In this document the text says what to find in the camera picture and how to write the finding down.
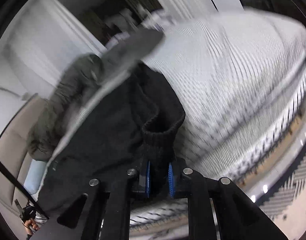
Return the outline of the person's left hand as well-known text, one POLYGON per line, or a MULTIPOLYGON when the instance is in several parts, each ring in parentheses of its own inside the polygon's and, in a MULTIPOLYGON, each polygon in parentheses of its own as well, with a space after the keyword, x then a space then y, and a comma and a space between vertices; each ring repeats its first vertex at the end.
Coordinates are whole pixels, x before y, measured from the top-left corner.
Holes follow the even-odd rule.
POLYGON ((34 219, 29 219, 23 223, 27 235, 32 236, 34 232, 39 230, 39 225, 34 219))

